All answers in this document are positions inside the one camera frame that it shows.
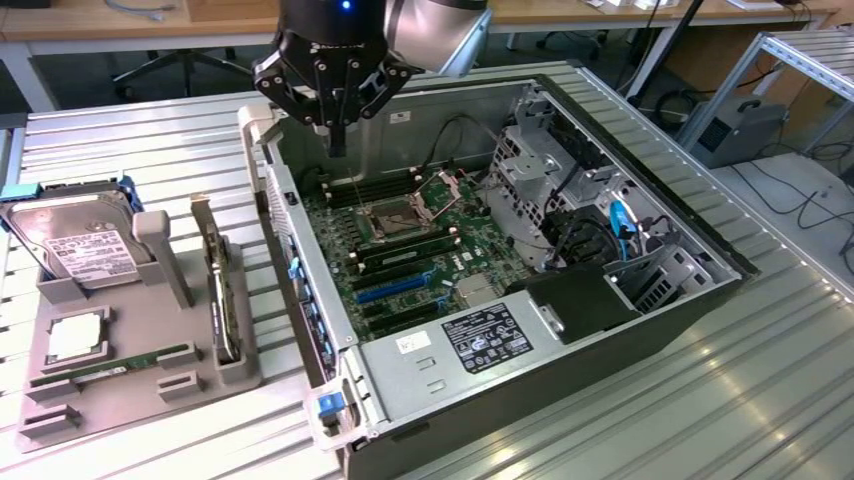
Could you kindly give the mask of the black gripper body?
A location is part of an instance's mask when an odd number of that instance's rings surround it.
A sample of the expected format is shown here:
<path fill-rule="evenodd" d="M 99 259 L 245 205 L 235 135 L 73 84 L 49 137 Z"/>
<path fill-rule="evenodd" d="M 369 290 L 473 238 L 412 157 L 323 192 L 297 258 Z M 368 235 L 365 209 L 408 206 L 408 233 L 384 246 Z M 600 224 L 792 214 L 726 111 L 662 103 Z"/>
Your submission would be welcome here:
<path fill-rule="evenodd" d="M 388 52 L 384 15 L 384 1 L 280 1 L 281 59 L 307 64 L 313 55 L 332 54 L 377 64 Z"/>

